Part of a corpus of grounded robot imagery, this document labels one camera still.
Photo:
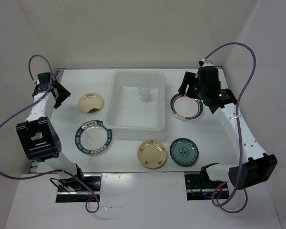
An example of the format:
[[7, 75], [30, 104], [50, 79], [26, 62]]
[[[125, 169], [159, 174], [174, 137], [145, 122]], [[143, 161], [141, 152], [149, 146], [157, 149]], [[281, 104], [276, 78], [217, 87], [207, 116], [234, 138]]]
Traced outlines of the small cream bowl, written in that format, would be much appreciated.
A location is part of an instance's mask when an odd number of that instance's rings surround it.
[[78, 109], [85, 114], [93, 114], [103, 108], [104, 99], [98, 93], [84, 94], [78, 101]]

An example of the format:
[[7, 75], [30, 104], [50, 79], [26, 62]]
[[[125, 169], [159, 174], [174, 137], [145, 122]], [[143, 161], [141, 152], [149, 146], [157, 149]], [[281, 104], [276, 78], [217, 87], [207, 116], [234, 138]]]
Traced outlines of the clear plastic cup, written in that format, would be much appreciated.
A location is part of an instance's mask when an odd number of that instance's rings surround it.
[[140, 100], [143, 102], [150, 101], [150, 86], [146, 83], [142, 83], [138, 86], [138, 92]]

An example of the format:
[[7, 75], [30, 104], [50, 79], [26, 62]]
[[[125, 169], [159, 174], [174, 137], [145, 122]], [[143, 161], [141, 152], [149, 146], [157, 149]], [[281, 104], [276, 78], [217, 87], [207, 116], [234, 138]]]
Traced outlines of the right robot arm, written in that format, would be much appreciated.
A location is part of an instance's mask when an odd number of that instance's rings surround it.
[[199, 177], [203, 187], [223, 181], [243, 190], [270, 178], [277, 158], [258, 144], [240, 112], [236, 97], [230, 89], [221, 87], [217, 68], [201, 67], [198, 73], [186, 72], [178, 93], [197, 99], [209, 108], [223, 126], [237, 153], [239, 162], [236, 166], [220, 163], [203, 166]]

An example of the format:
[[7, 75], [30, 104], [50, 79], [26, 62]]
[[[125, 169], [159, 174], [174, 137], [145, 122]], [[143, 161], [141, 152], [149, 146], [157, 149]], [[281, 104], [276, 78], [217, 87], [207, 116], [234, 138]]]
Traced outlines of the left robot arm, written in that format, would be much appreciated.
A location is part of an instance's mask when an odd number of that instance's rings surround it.
[[16, 132], [28, 159], [58, 170], [61, 184], [79, 191], [85, 187], [86, 179], [79, 166], [62, 152], [61, 141], [50, 122], [52, 109], [58, 108], [71, 93], [54, 80], [47, 94], [48, 85], [38, 80], [33, 94], [36, 104], [25, 122], [16, 125]]

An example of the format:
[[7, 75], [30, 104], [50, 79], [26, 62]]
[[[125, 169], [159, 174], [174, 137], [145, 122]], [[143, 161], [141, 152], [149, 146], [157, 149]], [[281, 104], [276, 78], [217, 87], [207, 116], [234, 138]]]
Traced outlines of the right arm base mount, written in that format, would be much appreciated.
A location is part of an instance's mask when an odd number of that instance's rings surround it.
[[199, 172], [185, 173], [184, 179], [188, 201], [211, 200], [213, 191], [222, 183], [222, 181], [211, 181], [203, 184]]

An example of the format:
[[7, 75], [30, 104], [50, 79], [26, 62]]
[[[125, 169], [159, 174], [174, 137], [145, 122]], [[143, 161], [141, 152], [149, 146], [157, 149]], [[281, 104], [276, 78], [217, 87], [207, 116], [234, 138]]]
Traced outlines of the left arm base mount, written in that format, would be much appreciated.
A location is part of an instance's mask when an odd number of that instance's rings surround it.
[[[83, 183], [85, 183], [96, 194], [99, 200], [101, 180], [101, 174], [83, 175]], [[50, 182], [57, 188], [56, 203], [86, 202], [88, 198], [92, 198], [91, 202], [96, 202], [93, 194], [74, 178], [50, 178]]]

